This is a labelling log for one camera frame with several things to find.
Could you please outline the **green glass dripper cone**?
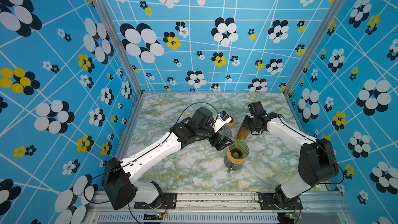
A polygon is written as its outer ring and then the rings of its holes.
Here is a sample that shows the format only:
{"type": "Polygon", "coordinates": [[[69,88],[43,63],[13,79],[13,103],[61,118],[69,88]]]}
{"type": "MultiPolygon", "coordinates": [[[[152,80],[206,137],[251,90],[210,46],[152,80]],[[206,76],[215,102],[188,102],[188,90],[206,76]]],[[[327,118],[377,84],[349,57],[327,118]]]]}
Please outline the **green glass dripper cone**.
{"type": "Polygon", "coordinates": [[[234,159],[245,159],[249,155],[249,147],[243,141],[235,141],[229,151],[234,159]]]}

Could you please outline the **wooden ring dripper holder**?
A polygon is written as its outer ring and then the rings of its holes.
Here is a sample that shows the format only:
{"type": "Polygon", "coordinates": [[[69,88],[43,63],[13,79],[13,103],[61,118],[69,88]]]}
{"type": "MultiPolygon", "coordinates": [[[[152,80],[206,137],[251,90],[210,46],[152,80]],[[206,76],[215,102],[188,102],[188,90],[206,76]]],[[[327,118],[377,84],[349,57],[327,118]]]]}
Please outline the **wooden ring dripper holder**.
{"type": "Polygon", "coordinates": [[[244,163],[247,156],[248,152],[240,148],[229,149],[227,152],[227,157],[235,164],[244,163]]]}

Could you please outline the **grey ribbed glass carafe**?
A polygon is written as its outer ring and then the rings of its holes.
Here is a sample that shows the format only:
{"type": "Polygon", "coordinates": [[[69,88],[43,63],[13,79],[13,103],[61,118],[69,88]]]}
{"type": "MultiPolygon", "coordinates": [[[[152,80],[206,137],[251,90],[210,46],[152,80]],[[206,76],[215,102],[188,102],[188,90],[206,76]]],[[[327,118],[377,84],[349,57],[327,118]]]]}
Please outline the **grey ribbed glass carafe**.
{"type": "Polygon", "coordinates": [[[224,158],[224,163],[227,167],[227,173],[231,173],[232,171],[239,171],[243,167],[243,163],[235,164],[230,161],[228,157],[224,158]]]}

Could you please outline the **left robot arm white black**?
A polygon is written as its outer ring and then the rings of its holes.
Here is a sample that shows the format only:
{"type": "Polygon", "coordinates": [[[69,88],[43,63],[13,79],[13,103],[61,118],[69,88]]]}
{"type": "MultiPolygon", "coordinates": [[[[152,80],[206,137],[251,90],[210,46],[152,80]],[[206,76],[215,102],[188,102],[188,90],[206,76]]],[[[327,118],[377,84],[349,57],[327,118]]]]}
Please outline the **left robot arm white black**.
{"type": "Polygon", "coordinates": [[[220,132],[231,121],[231,116],[225,111],[214,117],[209,109],[200,107],[192,117],[178,119],[169,131],[147,148],[121,160],[109,160],[101,185],[113,209],[122,209],[131,202],[145,203],[152,208],[160,206],[165,193],[154,181],[140,182],[141,176],[167,156],[194,142],[208,140],[216,150],[232,145],[233,141],[220,132]]]}

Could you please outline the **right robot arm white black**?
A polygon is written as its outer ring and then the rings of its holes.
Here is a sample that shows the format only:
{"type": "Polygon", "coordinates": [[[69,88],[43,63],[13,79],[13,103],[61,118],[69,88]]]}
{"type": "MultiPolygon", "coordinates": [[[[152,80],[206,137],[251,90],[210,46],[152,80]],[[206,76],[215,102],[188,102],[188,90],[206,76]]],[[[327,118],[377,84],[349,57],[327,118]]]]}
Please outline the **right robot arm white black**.
{"type": "Polygon", "coordinates": [[[319,140],[305,134],[285,122],[282,115],[264,110],[261,102],[249,104],[248,109],[250,115],[245,116],[242,127],[249,130],[251,135],[269,132],[299,154],[297,173],[275,189],[274,204],[278,208],[287,208],[302,193],[339,175],[341,168],[329,140],[319,140]]]}

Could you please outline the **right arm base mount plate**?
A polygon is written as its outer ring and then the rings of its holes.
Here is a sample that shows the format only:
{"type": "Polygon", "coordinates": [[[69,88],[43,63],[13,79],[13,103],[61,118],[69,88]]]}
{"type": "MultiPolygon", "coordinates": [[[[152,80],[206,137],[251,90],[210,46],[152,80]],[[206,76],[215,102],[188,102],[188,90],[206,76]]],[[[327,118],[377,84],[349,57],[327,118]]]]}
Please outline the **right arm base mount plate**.
{"type": "Polygon", "coordinates": [[[257,193],[255,200],[260,204],[261,210],[298,211],[303,209],[303,205],[299,197],[288,199],[279,192],[257,193]]]}

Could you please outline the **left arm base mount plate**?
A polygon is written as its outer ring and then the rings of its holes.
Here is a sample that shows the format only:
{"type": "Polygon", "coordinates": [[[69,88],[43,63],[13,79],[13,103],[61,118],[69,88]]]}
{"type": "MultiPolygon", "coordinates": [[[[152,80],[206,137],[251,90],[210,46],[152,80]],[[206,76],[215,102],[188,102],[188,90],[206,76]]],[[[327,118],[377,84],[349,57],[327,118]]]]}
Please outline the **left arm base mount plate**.
{"type": "Polygon", "coordinates": [[[149,210],[166,210],[175,209],[178,194],[175,192],[166,192],[160,194],[153,202],[135,202],[134,209],[149,209],[149,210]]]}

